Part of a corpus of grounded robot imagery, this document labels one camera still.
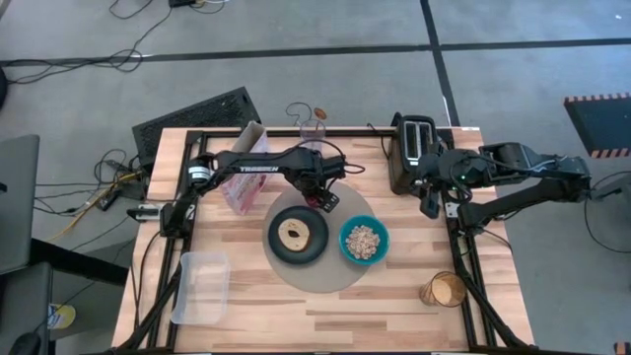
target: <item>black plate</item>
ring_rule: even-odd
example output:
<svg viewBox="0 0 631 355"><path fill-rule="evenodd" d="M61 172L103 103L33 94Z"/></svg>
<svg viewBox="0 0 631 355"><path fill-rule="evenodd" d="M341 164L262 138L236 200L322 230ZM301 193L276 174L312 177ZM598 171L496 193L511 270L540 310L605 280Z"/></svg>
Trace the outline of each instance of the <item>black plate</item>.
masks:
<svg viewBox="0 0 631 355"><path fill-rule="evenodd" d="M300 251L292 251L285 248L278 235L278 227L283 221L295 218L307 225L310 239L307 247ZM322 254L328 243L328 227L326 221L319 213L310 207L294 206L282 210L269 225L267 232L269 246L279 259L294 265L305 264L317 259Z"/></svg>

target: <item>cereal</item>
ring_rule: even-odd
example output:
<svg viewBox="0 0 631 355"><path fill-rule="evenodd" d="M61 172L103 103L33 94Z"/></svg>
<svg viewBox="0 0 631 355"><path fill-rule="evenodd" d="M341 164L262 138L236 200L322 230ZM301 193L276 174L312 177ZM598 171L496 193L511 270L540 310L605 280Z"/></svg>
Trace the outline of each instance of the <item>cereal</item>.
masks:
<svg viewBox="0 0 631 355"><path fill-rule="evenodd" d="M373 233L372 228L359 226L346 238L346 247L356 259L368 260L377 252L379 241L379 235Z"/></svg>

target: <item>round gray mat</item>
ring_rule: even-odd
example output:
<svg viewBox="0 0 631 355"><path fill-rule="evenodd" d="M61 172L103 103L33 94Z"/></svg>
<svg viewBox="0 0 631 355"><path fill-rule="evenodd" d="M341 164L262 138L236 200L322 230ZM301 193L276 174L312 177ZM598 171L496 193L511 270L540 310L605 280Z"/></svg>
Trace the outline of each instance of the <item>round gray mat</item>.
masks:
<svg viewBox="0 0 631 355"><path fill-rule="evenodd" d="M328 244L322 255L304 265L292 265L280 260L269 247L267 231L274 217L285 208L307 206L305 198L295 188L289 188L272 203L265 216L263 249L272 266L288 284L307 292L330 293L340 291L359 280L370 266L349 260L339 248L339 231L344 222L353 216L374 216L371 206L357 191L336 182L331 191L339 197L339 203L331 213L319 211L328 226Z"/></svg>

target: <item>glass cup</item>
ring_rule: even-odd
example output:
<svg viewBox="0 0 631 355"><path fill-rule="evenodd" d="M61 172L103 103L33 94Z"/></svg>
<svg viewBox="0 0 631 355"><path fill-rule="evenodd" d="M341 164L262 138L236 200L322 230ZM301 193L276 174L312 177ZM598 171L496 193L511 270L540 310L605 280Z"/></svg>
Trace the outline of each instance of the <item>glass cup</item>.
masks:
<svg viewBox="0 0 631 355"><path fill-rule="evenodd" d="M308 119L300 125L300 138L304 141L311 139L322 140L326 137L326 127L319 119ZM322 142L308 142L301 147L322 151Z"/></svg>
<svg viewBox="0 0 631 355"><path fill-rule="evenodd" d="M421 287L419 297L428 306L455 307L464 301L466 286L456 274L442 271Z"/></svg>

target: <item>metal bracket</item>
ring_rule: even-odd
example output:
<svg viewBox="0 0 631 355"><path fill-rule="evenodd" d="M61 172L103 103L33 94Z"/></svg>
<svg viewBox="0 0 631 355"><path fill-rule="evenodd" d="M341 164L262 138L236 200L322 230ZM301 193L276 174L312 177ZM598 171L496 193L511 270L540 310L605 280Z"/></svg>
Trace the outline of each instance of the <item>metal bracket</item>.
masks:
<svg viewBox="0 0 631 355"><path fill-rule="evenodd" d="M165 203L142 203L136 209L127 210L127 214L131 212L138 222L160 221L160 211L164 206ZM188 206L186 216L189 221L195 218L195 205Z"/></svg>
<svg viewBox="0 0 631 355"><path fill-rule="evenodd" d="M458 203L447 202L445 204L445 212L447 213L447 218L457 218L458 208L459 208Z"/></svg>

